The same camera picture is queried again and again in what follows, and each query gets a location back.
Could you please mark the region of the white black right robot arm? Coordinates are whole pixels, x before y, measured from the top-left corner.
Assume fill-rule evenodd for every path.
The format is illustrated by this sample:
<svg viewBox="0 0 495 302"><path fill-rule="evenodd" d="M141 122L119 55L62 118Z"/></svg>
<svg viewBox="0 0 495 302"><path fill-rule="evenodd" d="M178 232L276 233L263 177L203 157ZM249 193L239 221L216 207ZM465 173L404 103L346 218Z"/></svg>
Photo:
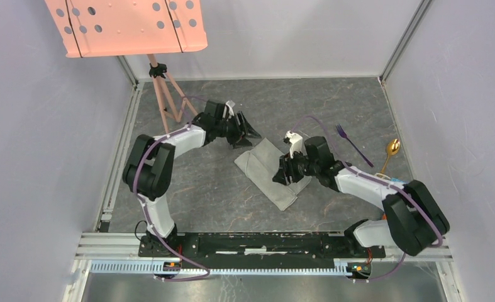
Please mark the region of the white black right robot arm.
<svg viewBox="0 0 495 302"><path fill-rule="evenodd" d="M336 160L325 137L303 140L301 135L287 132L284 142L289 151L280 156L273 182L288 186L314 177L322 186L360 198L385 214L383 220L364 220L348 229L350 235L343 241L348 255L359 257L369 247L393 243L416 256L443 243L450 224L423 182L388 181Z"/></svg>

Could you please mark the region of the grey cloth napkin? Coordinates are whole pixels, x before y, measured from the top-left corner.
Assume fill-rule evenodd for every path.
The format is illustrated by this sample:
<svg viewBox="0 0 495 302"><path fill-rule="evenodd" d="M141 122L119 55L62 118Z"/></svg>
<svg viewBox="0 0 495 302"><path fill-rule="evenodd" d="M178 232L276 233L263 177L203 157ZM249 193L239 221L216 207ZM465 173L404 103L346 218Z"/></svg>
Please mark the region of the grey cloth napkin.
<svg viewBox="0 0 495 302"><path fill-rule="evenodd" d="M285 211L297 200L299 193L311 182L307 176L298 183L283 185L272 178L279 167L283 153L268 139L238 156L234 163L280 211Z"/></svg>

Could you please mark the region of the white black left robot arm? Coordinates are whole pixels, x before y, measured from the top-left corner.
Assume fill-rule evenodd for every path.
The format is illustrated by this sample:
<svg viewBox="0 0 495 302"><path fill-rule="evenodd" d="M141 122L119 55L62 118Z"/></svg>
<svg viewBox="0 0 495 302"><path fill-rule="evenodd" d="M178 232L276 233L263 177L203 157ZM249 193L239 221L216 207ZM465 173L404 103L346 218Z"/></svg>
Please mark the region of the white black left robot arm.
<svg viewBox="0 0 495 302"><path fill-rule="evenodd" d="M239 148L252 146L251 139L260 137L245 115L233 110L231 101L207 101L203 112L172 133L137 136L122 180L140 202L147 230L156 236L153 246L157 252L167 257L178 248L178 239L171 235L175 223L166 197L175 159L217 138L225 138L233 148Z"/></svg>

